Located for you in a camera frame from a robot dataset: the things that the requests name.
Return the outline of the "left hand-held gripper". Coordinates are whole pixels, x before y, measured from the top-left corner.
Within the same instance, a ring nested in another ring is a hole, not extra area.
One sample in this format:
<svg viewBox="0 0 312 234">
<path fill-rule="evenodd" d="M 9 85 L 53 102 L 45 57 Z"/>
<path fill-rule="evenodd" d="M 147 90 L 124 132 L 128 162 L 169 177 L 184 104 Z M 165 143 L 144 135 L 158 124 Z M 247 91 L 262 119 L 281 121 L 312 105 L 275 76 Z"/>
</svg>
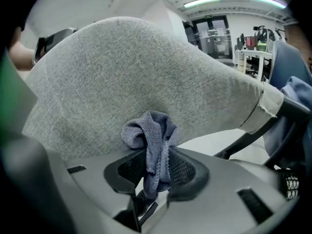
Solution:
<svg viewBox="0 0 312 234">
<path fill-rule="evenodd" d="M 35 60 L 40 60 L 53 47 L 75 33 L 77 30 L 77 28 L 65 28 L 47 37 L 40 37 L 37 41 L 35 49 Z"/>
</svg>

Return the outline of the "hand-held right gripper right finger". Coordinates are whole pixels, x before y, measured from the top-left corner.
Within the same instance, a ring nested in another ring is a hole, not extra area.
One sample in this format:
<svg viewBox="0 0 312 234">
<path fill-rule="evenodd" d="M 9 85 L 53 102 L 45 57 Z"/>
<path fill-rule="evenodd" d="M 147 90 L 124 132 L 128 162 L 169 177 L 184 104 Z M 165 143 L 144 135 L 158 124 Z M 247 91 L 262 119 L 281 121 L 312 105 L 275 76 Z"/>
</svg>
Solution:
<svg viewBox="0 0 312 234">
<path fill-rule="evenodd" d="M 209 169 L 196 159 L 184 154 L 178 148 L 169 149 L 169 172 L 171 188 L 168 202 L 182 202 L 195 199 L 207 186 Z"/>
</svg>

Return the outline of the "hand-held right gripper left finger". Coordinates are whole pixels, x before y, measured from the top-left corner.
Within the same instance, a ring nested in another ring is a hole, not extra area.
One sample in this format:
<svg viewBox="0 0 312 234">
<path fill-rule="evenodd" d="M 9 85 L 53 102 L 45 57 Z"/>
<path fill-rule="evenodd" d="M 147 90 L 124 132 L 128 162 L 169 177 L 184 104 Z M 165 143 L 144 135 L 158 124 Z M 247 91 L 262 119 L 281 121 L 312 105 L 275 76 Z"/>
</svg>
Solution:
<svg viewBox="0 0 312 234">
<path fill-rule="evenodd" d="M 129 151 L 126 156 L 110 163 L 104 169 L 104 178 L 117 193 L 134 195 L 146 172 L 146 150 Z"/>
</svg>

